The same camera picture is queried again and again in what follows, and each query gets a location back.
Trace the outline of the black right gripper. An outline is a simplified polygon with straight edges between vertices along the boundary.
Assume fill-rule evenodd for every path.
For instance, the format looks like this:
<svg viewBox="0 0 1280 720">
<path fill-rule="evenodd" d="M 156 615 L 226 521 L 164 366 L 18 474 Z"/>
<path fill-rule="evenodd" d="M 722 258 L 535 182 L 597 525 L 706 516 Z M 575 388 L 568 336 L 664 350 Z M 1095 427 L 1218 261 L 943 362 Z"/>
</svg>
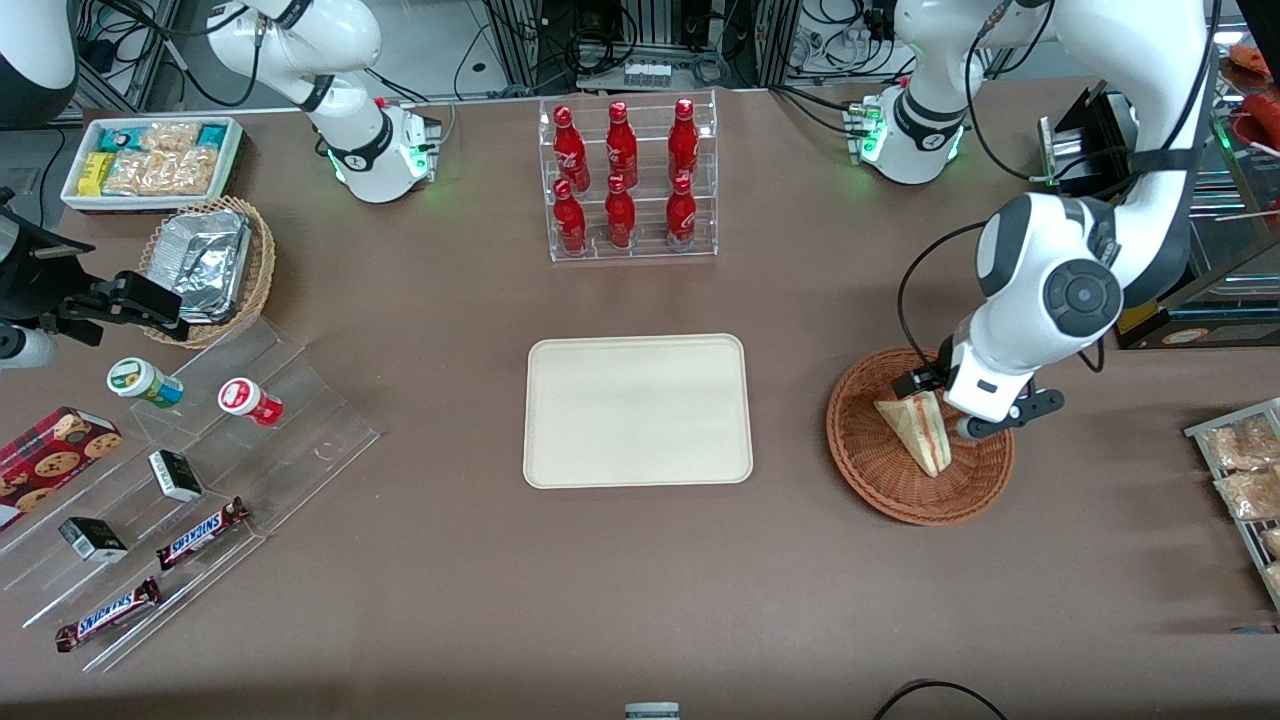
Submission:
<svg viewBox="0 0 1280 720">
<path fill-rule="evenodd" d="M 79 256 L 97 247 L 69 240 L 28 222 L 9 208 L 14 193 L 1 192 L 1 315 L 10 325 L 40 331 L 77 331 L 108 319 L 102 281 L 84 272 Z M 189 323 L 180 316 L 182 297 L 137 272 L 119 272 L 111 297 L 127 318 L 169 340 L 186 342 Z"/>
</svg>

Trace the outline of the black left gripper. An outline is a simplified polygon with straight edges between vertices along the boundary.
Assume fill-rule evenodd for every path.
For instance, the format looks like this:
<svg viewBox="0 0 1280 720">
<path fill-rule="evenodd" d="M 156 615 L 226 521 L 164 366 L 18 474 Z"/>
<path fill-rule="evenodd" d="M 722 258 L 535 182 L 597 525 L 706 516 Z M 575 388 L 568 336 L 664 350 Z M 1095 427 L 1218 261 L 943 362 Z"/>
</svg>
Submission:
<svg viewBox="0 0 1280 720">
<path fill-rule="evenodd" d="M 947 391 L 951 387 L 948 363 L 929 363 L 920 372 L 906 372 L 893 380 L 896 398 L 909 398 L 925 391 Z"/>
</svg>

